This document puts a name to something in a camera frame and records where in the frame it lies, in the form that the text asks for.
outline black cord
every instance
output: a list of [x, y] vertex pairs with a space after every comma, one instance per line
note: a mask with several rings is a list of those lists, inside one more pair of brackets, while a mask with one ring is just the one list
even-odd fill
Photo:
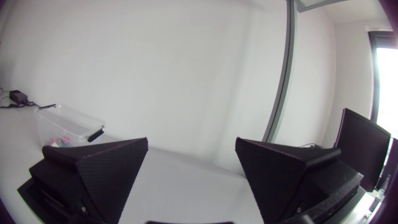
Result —
[[314, 145], [316, 145], [315, 143], [308, 143], [308, 144], [305, 144], [305, 145], [303, 145], [303, 146], [299, 146], [299, 147], [304, 147], [304, 146], [311, 145], [311, 144], [314, 144]]
[[0, 109], [11, 109], [11, 108], [24, 108], [25, 106], [38, 106], [35, 102], [33, 101], [26, 101], [25, 103], [20, 103], [20, 104], [14, 104], [14, 103], [10, 103], [10, 105], [8, 106], [3, 106], [1, 103], [5, 98], [9, 98], [8, 96], [3, 97], [0, 100]]

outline cable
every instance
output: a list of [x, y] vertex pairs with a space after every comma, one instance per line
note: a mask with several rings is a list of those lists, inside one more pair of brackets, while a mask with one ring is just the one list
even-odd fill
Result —
[[5, 99], [5, 98], [9, 98], [8, 96], [5, 96], [5, 97], [3, 97], [1, 100], [0, 100], [0, 106], [1, 107], [6, 107], [6, 106], [3, 106], [1, 103], [2, 103], [2, 101]]
[[0, 93], [0, 96], [3, 94], [3, 93], [9, 93], [10, 91], [2, 91], [1, 93]]
[[305, 145], [303, 145], [303, 146], [299, 146], [299, 147], [304, 147], [304, 146], [311, 145], [311, 144], [314, 144], [314, 145], [316, 145], [315, 143], [308, 143], [308, 144], [305, 144]]
[[25, 106], [38, 106], [38, 107], [40, 107], [39, 105], [37, 105], [37, 104], [36, 104], [35, 102], [33, 102], [33, 101], [27, 101], [27, 102], [21, 103], [21, 104], [10, 103], [10, 105], [8, 105], [8, 106], [3, 106], [3, 105], [2, 105], [2, 101], [3, 101], [5, 98], [9, 98], [9, 97], [8, 97], [8, 96], [5, 96], [5, 97], [3, 97], [3, 98], [0, 100], [0, 109], [24, 108]]

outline computer monitor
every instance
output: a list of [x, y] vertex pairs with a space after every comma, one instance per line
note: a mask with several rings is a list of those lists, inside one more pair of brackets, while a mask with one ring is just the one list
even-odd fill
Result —
[[147, 151], [146, 138], [44, 146], [18, 192], [44, 223], [117, 223]]
[[343, 110], [335, 147], [340, 159], [364, 175], [361, 186], [373, 191], [386, 158], [390, 133], [347, 108]]
[[235, 148], [264, 223], [301, 214], [323, 223], [355, 195], [363, 177], [338, 159], [338, 148], [300, 148], [241, 138]]

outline white table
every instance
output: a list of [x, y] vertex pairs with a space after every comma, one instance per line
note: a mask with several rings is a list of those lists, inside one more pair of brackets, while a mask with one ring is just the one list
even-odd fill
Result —
[[[28, 169], [43, 159], [32, 114], [33, 108], [0, 111], [0, 197], [16, 223], [40, 223], [17, 192], [30, 178]], [[101, 136], [95, 142], [109, 141], [115, 139]], [[372, 201], [373, 197], [365, 194], [343, 223], [367, 223], [363, 215]], [[263, 223], [244, 177], [191, 157], [151, 148], [120, 223], [148, 220]]]

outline window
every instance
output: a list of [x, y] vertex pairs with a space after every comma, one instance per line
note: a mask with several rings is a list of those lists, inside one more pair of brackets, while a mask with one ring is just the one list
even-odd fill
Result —
[[369, 32], [374, 92], [371, 120], [398, 138], [398, 48], [392, 32]]

